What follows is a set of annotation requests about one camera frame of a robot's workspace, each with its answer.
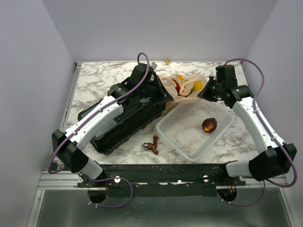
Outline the red fake cherry tomatoes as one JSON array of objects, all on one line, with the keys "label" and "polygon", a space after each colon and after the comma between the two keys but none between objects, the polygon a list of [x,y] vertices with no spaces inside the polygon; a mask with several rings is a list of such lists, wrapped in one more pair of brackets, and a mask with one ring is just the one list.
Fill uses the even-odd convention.
[{"label": "red fake cherry tomatoes", "polygon": [[180,85],[182,85],[182,80],[181,81],[179,81],[179,80],[176,80],[176,79],[173,79],[172,80],[174,83],[175,83],[175,89],[176,89],[176,91],[177,91],[177,94],[178,94],[178,96],[180,96],[180,89],[181,89],[181,86]]}]

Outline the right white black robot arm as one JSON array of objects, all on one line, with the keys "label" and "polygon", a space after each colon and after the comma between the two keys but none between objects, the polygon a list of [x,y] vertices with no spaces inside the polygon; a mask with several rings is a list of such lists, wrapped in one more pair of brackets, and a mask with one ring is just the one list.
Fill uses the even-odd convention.
[{"label": "right white black robot arm", "polygon": [[218,181],[229,185],[235,177],[267,180],[289,172],[297,149],[287,144],[269,125],[247,85],[238,85],[232,65],[216,67],[216,76],[210,76],[198,97],[210,101],[224,101],[242,120],[250,133],[258,155],[252,160],[232,161],[222,165]]}]

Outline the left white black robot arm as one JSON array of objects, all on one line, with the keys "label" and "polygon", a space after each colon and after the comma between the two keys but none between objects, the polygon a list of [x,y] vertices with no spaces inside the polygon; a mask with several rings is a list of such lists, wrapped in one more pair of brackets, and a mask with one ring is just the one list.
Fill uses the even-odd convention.
[{"label": "left white black robot arm", "polygon": [[53,153],[72,173],[81,173],[95,186],[105,181],[102,167],[83,153],[87,144],[110,154],[158,118],[173,97],[151,66],[139,63],[131,76],[113,85],[107,95],[64,132],[52,134]]}]

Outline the orange plastic bag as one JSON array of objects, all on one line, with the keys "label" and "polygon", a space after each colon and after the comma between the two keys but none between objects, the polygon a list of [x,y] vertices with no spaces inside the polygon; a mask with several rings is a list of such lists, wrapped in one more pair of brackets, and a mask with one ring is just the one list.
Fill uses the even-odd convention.
[{"label": "orange plastic bag", "polygon": [[[180,96],[178,96],[177,91],[175,89],[175,83],[172,81],[173,79],[183,81],[180,89]],[[207,79],[202,74],[195,74],[188,77],[183,77],[180,74],[173,74],[170,77],[160,77],[160,80],[168,91],[168,93],[173,97],[172,102],[166,103],[166,110],[171,110],[176,107],[178,104],[184,103],[192,103],[199,101],[201,98],[197,97],[197,95],[202,91],[191,92],[191,89],[196,81],[201,81],[203,84],[203,88],[207,84]]]}]

